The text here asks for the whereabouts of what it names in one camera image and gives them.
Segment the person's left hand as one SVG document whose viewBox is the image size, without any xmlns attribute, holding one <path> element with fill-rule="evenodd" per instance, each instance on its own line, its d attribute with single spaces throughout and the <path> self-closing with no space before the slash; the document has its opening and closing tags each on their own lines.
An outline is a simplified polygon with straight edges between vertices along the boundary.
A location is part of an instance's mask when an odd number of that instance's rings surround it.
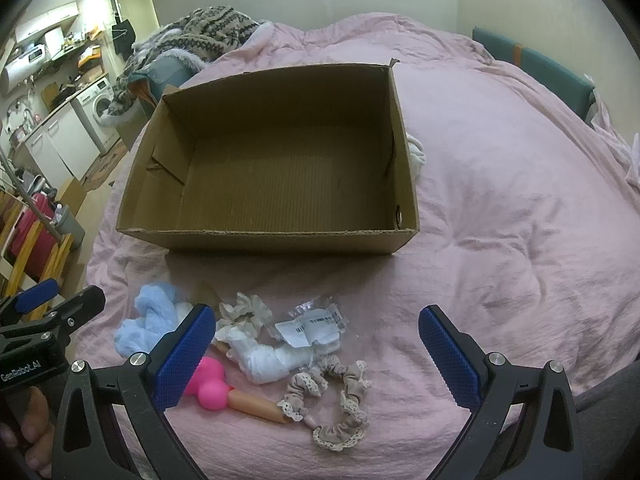
<svg viewBox="0 0 640 480">
<path fill-rule="evenodd" d="M 43 479 L 52 478 L 55 426 L 50 419 L 48 400 L 35 386 L 8 397 L 11 420 L 1 419 L 1 439 L 8 448 L 24 447 L 24 460 Z"/>
</svg>

